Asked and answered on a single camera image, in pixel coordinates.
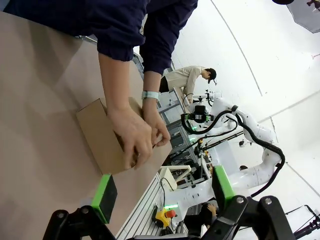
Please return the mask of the person's left hand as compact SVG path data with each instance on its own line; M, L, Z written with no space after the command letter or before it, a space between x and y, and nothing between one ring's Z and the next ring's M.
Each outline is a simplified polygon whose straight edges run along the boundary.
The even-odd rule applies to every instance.
M155 98L145 98L142 101L142 112L145 122L151 127L151 142L153 145L166 145L171 136L168 129L157 110Z

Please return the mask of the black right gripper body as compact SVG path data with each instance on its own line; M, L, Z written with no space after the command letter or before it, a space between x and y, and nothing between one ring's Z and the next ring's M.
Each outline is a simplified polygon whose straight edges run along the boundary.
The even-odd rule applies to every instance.
M191 118L197 123L204 123L207 121L207 115L205 105L196 105L191 113Z

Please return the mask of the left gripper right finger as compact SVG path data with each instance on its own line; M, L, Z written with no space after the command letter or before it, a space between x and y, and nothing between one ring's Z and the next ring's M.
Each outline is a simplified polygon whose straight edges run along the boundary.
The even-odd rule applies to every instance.
M259 240L294 240L280 201L264 196L256 201L236 195L224 170L213 168L212 189L221 213L211 225L213 240L232 240L241 227L252 229Z

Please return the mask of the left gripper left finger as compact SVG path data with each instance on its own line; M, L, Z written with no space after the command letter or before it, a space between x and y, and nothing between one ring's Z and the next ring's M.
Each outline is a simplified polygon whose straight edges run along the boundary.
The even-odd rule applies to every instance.
M117 188L111 174L104 174L89 205L69 213L58 209L52 213L45 230L44 240L114 240L108 229L117 199Z

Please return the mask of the person's right hand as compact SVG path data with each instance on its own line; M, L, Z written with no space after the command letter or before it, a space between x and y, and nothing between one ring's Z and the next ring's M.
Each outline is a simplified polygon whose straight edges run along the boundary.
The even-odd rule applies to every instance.
M128 105L107 103L107 115L114 132L121 137L126 169L138 169L153 152L151 127Z

